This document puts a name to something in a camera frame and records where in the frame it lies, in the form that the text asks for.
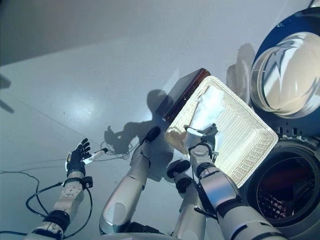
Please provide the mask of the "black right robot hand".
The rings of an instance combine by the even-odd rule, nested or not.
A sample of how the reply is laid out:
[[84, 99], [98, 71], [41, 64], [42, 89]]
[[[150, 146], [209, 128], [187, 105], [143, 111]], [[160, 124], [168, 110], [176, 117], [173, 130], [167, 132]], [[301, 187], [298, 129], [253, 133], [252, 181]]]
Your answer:
[[200, 144], [208, 145], [211, 150], [215, 149], [215, 137], [218, 133], [218, 129], [214, 123], [203, 130], [195, 129], [190, 126], [186, 126], [185, 130], [186, 135], [183, 140], [183, 146], [185, 149], [189, 150]]

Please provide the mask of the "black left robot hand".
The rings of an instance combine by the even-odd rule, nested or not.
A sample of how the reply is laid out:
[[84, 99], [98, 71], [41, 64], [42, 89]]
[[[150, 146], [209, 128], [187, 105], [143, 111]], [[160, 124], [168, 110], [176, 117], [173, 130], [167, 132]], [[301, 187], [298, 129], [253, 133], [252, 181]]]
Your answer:
[[68, 153], [64, 164], [67, 177], [76, 172], [80, 172], [85, 176], [85, 166], [96, 161], [109, 151], [107, 148], [102, 148], [94, 153], [90, 153], [90, 150], [90, 142], [88, 138], [84, 138], [73, 151]]

